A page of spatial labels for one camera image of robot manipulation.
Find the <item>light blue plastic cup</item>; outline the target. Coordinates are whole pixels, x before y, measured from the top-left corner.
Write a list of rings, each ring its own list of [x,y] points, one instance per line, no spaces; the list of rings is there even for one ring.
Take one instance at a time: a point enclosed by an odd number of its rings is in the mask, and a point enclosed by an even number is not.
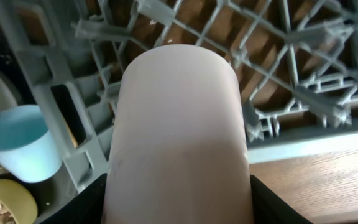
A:
[[[52,177],[62,158],[37,105],[0,112],[0,165],[23,182]]]

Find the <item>yellow bowl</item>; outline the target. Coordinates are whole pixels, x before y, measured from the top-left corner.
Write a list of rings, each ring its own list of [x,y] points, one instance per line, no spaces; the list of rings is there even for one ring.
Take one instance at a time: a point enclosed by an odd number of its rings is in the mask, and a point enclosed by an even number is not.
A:
[[[32,224],[38,214],[32,194],[21,184],[9,179],[0,179],[0,204],[18,224]]]

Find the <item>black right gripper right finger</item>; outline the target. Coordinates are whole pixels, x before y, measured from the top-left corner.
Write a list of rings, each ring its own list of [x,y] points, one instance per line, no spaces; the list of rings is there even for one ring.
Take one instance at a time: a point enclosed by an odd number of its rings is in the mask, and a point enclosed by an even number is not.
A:
[[[254,175],[250,186],[255,224],[312,224]]]

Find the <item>pink plastic cup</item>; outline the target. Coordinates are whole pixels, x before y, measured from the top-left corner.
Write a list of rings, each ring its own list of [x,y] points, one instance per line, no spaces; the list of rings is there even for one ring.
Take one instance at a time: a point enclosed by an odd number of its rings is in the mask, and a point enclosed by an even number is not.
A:
[[[253,221],[232,67],[194,45],[165,45],[139,55],[122,77],[103,222]]]

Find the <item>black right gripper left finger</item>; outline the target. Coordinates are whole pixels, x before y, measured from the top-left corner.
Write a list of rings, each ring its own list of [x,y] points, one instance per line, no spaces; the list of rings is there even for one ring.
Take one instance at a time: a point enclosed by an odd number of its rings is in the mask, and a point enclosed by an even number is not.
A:
[[[42,224],[100,224],[107,174],[99,176],[63,208]]]

